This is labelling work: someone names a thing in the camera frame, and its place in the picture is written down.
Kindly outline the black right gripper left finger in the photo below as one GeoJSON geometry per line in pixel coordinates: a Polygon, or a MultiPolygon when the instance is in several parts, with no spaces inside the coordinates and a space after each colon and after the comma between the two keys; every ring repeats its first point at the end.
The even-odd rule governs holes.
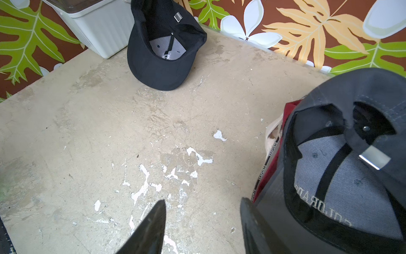
{"type": "Polygon", "coordinates": [[[117,254],[160,254],[165,236],[166,203],[159,200],[117,254]]]}

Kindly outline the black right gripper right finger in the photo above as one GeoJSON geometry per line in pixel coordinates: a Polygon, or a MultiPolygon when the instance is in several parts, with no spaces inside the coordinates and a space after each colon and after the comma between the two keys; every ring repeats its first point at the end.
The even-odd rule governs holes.
{"type": "Polygon", "coordinates": [[[285,254],[284,243],[250,199],[241,199],[240,215],[246,254],[285,254]]]}

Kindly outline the dark grey baseball cap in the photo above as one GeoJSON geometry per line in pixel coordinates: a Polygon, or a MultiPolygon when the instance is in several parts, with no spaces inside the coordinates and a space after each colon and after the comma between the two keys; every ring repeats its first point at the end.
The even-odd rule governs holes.
{"type": "Polygon", "coordinates": [[[369,68],[314,88],[289,115],[255,202],[285,254],[406,251],[406,79],[369,68]]]}

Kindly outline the black baseball cap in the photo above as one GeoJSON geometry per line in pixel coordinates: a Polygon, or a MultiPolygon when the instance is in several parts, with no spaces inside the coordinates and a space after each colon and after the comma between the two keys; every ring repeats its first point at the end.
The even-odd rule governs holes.
{"type": "Polygon", "coordinates": [[[131,12],[130,71],[150,88],[175,90],[189,75],[207,33],[192,14],[172,0],[132,1],[131,12]]]}

